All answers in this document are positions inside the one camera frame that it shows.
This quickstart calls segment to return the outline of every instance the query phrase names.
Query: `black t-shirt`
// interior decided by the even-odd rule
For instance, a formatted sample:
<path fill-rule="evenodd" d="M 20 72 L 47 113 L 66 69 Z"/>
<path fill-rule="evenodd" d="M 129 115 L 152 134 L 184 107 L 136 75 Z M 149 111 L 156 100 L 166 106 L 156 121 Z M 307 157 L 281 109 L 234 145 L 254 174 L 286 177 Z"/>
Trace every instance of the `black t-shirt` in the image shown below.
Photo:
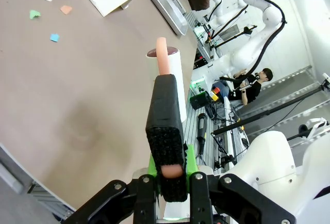
<path fill-rule="evenodd" d="M 248 76 L 247 80 L 250 83 L 252 83 L 253 81 L 256 80 L 256 77 L 251 74 Z M 236 88 L 238 88 L 238 89 L 235 91 L 236 96 L 234 96 L 233 92 L 229 93 L 228 99 L 230 101 L 242 100 L 242 92 L 239 90 L 240 84 L 241 83 L 234 83 L 234 89 L 236 89 Z M 261 84 L 258 81 L 256 81 L 250 88 L 245 89 L 248 103 L 251 103 L 253 100 L 256 99 L 256 97 L 260 93 L 260 90 L 261 90 Z"/>

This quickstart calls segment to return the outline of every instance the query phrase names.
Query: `blue paper piece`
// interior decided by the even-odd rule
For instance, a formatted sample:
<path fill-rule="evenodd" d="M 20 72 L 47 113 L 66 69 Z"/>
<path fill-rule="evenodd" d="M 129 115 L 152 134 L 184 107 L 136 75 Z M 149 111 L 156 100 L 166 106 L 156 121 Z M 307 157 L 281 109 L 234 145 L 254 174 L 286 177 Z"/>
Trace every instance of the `blue paper piece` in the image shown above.
<path fill-rule="evenodd" d="M 57 42 L 60 36 L 58 34 L 51 34 L 50 40 Z"/>

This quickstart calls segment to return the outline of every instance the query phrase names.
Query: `orange paper piece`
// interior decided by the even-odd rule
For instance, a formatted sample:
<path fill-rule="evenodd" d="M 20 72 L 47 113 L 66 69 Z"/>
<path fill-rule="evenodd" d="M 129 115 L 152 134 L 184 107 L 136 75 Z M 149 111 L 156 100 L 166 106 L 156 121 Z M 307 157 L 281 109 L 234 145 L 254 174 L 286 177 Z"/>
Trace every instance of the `orange paper piece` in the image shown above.
<path fill-rule="evenodd" d="M 62 6 L 60 10 L 66 15 L 72 11 L 72 7 L 71 6 Z"/>

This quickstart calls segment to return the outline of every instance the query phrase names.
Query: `black hair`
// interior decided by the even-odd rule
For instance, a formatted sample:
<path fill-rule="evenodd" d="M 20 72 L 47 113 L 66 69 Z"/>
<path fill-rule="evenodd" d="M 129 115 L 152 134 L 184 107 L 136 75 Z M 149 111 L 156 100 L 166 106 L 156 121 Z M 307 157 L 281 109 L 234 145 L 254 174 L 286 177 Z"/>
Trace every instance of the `black hair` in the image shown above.
<path fill-rule="evenodd" d="M 262 71 L 267 76 L 268 81 L 271 81 L 273 79 L 273 72 L 272 72 L 272 70 L 270 70 L 269 68 L 264 68 Z"/>

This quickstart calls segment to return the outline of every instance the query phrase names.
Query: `bolt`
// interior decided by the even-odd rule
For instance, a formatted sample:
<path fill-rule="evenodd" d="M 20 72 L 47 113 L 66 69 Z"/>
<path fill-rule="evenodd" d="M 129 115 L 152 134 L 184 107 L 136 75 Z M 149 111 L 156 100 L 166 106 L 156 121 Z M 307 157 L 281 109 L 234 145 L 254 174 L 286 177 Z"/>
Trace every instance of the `bolt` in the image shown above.
<path fill-rule="evenodd" d="M 226 184 L 230 184 L 232 182 L 232 179 L 231 178 L 225 178 L 224 181 L 225 181 Z"/>
<path fill-rule="evenodd" d="M 197 180 L 200 180 L 200 179 L 203 178 L 203 175 L 197 173 L 197 174 L 195 175 L 195 178 L 196 178 Z"/>
<path fill-rule="evenodd" d="M 121 186 L 120 184 L 116 184 L 116 185 L 114 186 L 115 189 L 121 189 L 121 187 L 122 187 L 122 186 Z"/>

